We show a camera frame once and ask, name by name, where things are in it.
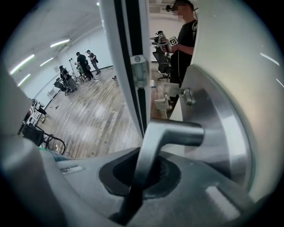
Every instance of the fluorescent light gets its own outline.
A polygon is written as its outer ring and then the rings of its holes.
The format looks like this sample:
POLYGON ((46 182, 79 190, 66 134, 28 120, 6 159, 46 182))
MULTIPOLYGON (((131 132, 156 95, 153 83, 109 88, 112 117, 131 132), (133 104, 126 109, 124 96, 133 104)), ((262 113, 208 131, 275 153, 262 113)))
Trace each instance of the fluorescent light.
POLYGON ((269 56, 267 56, 267 55, 265 55, 265 54, 263 54, 263 53, 260 53, 260 55, 263 56, 263 57, 265 57, 265 58, 267 58, 268 60, 274 62, 276 65, 279 65, 279 63, 278 63, 277 61, 275 61, 274 59, 272 59, 271 57, 269 57, 269 56))
POLYGON ((12 71, 10 72, 10 74, 13 74, 14 72, 17 71, 17 69, 19 69, 22 65, 24 65, 27 61, 31 60, 35 55, 31 55, 29 57, 27 57, 24 61, 22 61, 20 64, 18 64, 15 68, 12 69, 12 71))
POLYGON ((57 45, 60 45, 60 44, 63 44, 63 43, 67 43, 67 42, 69 42, 69 40, 70 40, 70 39, 67 39, 67 40, 64 40, 64 41, 61 41, 61 42, 52 44, 50 47, 55 47, 55 46, 57 46, 57 45))
POLYGON ((27 75, 19 84, 18 86, 20 86, 31 74, 27 75))
POLYGON ((48 59, 46 62, 42 63, 42 64, 40 65, 40 67, 43 66, 45 63, 48 63, 48 62, 51 61, 52 59, 53 59, 53 58, 48 59))
POLYGON ((276 78, 276 80, 279 82, 279 84, 281 84, 284 87, 284 85, 277 78, 276 78))

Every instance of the lever handle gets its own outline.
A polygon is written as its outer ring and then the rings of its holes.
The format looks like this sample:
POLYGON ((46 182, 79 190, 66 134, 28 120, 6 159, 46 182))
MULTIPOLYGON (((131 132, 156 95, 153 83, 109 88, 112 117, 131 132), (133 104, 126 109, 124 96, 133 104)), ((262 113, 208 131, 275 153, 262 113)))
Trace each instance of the lever handle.
POLYGON ((151 120, 139 152, 131 190, 143 190, 162 146, 177 144, 200 146, 204 130, 200 124, 172 120, 151 120))

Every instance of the white wall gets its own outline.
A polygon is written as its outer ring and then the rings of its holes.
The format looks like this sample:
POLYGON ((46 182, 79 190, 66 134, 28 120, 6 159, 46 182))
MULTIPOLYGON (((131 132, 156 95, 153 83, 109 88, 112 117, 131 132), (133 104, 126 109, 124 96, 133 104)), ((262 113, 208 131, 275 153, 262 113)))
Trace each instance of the white wall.
POLYGON ((55 72, 54 67, 59 67, 59 65, 59 60, 53 59, 42 66, 42 70, 31 72, 31 75, 21 84, 20 88, 29 98, 36 97, 41 103, 47 105, 51 100, 47 92, 54 87, 53 84, 59 77, 59 73, 55 72))
MULTIPOLYGON (((150 18, 150 36, 155 37, 157 36, 156 32, 163 31, 167 39, 173 36, 178 38, 183 24, 183 21, 150 18)), ((155 52, 155 48, 151 44, 151 61, 157 61, 152 54, 153 52, 155 52)))
MULTIPOLYGON (((69 63, 69 59, 73 58, 74 61, 77 61, 76 52, 80 52, 81 54, 85 55, 89 61, 88 54, 86 53, 87 50, 90 50, 97 56, 98 67, 104 68, 108 66, 112 66, 112 61, 110 57, 110 50, 107 43, 107 37, 103 31, 100 29, 82 39, 78 42, 74 43, 71 47, 69 47, 66 51, 58 56, 62 65, 71 71, 71 66, 69 63)), ((92 66, 91 62, 89 61, 89 65, 91 66, 91 71, 95 70, 92 66)))

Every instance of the ceiling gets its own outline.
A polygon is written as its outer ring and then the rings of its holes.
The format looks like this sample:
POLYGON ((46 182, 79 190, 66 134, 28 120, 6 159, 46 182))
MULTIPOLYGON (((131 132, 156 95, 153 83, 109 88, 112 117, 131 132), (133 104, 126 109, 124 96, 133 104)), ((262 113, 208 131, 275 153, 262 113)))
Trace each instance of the ceiling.
MULTIPOLYGON (((19 82, 27 74, 39 70, 40 64, 58 56, 64 46, 70 46, 86 33, 102 26, 98 0, 45 0, 27 14, 14 31, 2 52, 10 71, 28 56, 35 57, 16 71, 12 77, 19 82), (62 40, 70 42, 50 48, 62 40)), ((172 0, 149 0, 150 13, 159 13, 172 0)))

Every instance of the wooden floor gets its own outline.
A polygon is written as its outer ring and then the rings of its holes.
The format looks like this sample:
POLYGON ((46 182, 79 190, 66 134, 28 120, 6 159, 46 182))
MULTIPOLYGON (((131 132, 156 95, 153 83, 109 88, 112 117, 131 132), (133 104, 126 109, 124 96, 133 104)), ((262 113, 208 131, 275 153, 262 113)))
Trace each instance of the wooden floor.
POLYGON ((112 67, 102 70, 99 82, 84 82, 69 96, 60 91, 46 107, 48 116, 38 126, 65 142, 66 156, 101 156, 141 146, 114 75, 112 67))
POLYGON ((164 83, 167 79, 158 81, 158 78, 162 77, 161 73, 158 73, 158 63, 151 63, 151 78, 154 80, 155 88, 151 88, 151 118, 161 119, 162 115, 159 110, 156 109, 155 100, 164 99, 164 83))

